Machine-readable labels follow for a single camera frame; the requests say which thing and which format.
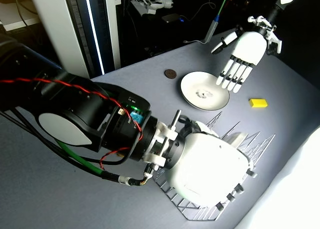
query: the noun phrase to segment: plate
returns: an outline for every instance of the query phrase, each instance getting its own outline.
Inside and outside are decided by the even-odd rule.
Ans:
[[[217,78],[207,72],[195,71],[181,81],[183,97],[192,106],[205,111],[223,108],[229,101],[229,91],[216,85]]]

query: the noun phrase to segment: yellow block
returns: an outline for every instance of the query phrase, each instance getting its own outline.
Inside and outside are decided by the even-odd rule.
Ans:
[[[266,108],[268,106],[266,99],[250,99],[249,103],[253,108]]]

